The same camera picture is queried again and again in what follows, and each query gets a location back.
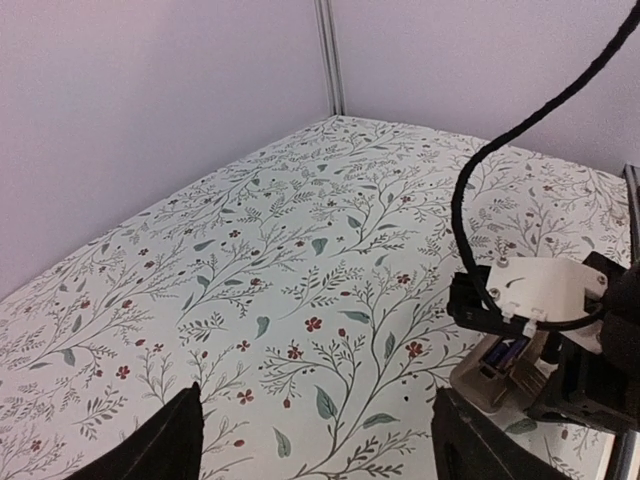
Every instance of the floral print surface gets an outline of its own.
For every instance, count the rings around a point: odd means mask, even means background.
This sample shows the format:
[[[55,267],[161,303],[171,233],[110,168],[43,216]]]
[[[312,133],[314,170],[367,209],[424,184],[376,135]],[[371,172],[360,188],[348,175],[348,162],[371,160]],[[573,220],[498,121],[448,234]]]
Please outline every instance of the floral print surface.
[[[0,303],[0,479],[61,479],[181,388],[202,480],[435,478],[436,389],[477,342],[445,312],[457,173],[483,141],[333,117],[124,222]],[[596,249],[627,263],[621,179],[518,148],[467,190],[482,263]],[[502,411],[594,479],[611,437]]]

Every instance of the black plastic part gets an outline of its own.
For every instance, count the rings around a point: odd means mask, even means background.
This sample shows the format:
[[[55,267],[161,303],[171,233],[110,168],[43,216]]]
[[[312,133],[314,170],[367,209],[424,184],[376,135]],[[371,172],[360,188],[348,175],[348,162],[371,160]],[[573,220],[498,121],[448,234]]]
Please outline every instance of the black plastic part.
[[[481,265],[478,270],[486,283],[491,268]],[[505,323],[502,316],[484,308],[480,295],[466,273],[457,272],[451,281],[447,313],[462,328],[508,338],[522,337],[523,324]]]
[[[638,428],[640,384],[567,339],[560,364],[527,410],[541,422],[569,422],[611,433]]]
[[[640,263],[623,272],[602,298],[608,311],[640,325]]]
[[[603,273],[608,278],[609,285],[617,283],[626,271],[624,267],[621,267],[597,252],[591,252],[582,263]],[[486,284],[491,267],[480,265],[478,266],[478,270],[481,280]],[[476,291],[470,276],[462,272],[456,273],[451,281],[447,313],[451,315],[456,324],[462,328],[509,338],[522,337],[522,329],[528,322],[528,319],[516,315],[511,319],[510,323],[506,323],[502,315],[484,308],[480,295]],[[545,331],[573,330],[590,325],[600,318],[600,315],[594,314],[593,317],[594,318],[585,317],[582,319],[584,325],[579,325],[581,322],[578,319],[568,319],[567,322],[551,324],[540,322],[538,328]]]
[[[600,331],[602,353],[629,377],[640,380],[640,323],[613,313],[604,317]]]
[[[459,393],[436,393],[431,422],[438,480],[569,480],[511,440]]]
[[[562,335],[558,332],[550,332],[540,353],[540,360],[547,362],[549,365],[557,365],[560,362],[561,347]]]
[[[203,426],[200,387],[194,383],[68,480],[198,480]]]

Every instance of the red flower print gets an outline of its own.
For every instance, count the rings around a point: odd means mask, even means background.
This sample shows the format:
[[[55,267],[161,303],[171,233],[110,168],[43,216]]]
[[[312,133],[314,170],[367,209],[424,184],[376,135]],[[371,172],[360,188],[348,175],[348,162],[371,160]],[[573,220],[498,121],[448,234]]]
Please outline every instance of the red flower print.
[[[302,354],[303,352],[300,350],[300,348],[297,345],[290,345],[290,349],[287,352],[287,355],[291,360],[297,360],[299,358],[302,358]]]
[[[322,320],[318,317],[311,317],[309,320],[306,320],[304,324],[307,326],[308,332],[313,332],[314,330],[320,330]]]
[[[238,345],[236,345],[236,348],[241,352],[246,352],[247,348],[249,348],[250,346],[251,344],[249,342],[247,342],[246,340],[243,340],[242,343],[239,343]]]
[[[253,401],[253,391],[248,389],[246,392],[238,392],[238,398],[240,399],[240,405],[245,405],[248,402]]]
[[[126,380],[127,379],[127,375],[129,375],[130,373],[131,373],[131,370],[129,370],[129,367],[127,365],[124,365],[124,366],[118,368],[118,372],[116,373],[116,377],[120,377],[120,380]]]
[[[416,341],[411,342],[405,347],[409,351],[409,358],[416,358],[418,355],[422,355],[422,344]]]

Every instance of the wire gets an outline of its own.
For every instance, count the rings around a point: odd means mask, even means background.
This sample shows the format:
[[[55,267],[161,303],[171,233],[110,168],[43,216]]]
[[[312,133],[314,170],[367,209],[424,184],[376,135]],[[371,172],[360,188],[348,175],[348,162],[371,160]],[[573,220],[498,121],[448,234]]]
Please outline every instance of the wire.
[[[491,295],[489,295],[484,281],[480,276],[478,265],[476,264],[476,261],[473,257],[473,251],[471,249],[471,246],[469,245],[469,240],[464,231],[464,224],[462,221],[462,203],[464,201],[465,187],[467,186],[467,183],[471,178],[473,170],[490,154],[504,147],[507,143],[518,138],[520,135],[529,130],[551,112],[553,112],[556,108],[561,106],[576,93],[582,90],[593,79],[593,77],[595,77],[607,65],[607,63],[609,63],[609,60],[613,58],[618,50],[622,48],[629,36],[631,36],[631,34],[638,26],[638,23],[640,23],[640,0],[637,0],[635,6],[631,9],[629,16],[622,23],[613,39],[611,39],[611,41],[607,44],[602,53],[600,53],[600,55],[593,62],[591,62],[591,65],[589,65],[589,67],[584,71],[584,73],[582,73],[582,75],[580,75],[571,85],[565,88],[557,97],[549,100],[542,108],[529,116],[521,124],[512,128],[508,132],[503,133],[496,139],[483,146],[480,150],[478,150],[478,152],[476,152],[475,155],[471,157],[471,159],[460,171],[455,189],[453,191],[453,197],[451,199],[451,227],[453,230],[453,236],[455,238],[456,245],[458,247],[458,251],[460,252],[462,264],[469,273],[469,277],[471,278],[471,281],[473,282],[478,295],[490,311],[502,314],[500,308],[496,305]],[[576,328],[582,328],[582,326],[584,326],[582,324],[585,321],[593,323],[593,321],[595,321],[593,315],[595,314],[590,314],[583,318],[559,323],[539,322],[538,326],[542,330],[549,331],[558,330],[559,328],[563,328],[564,331],[572,330]]]

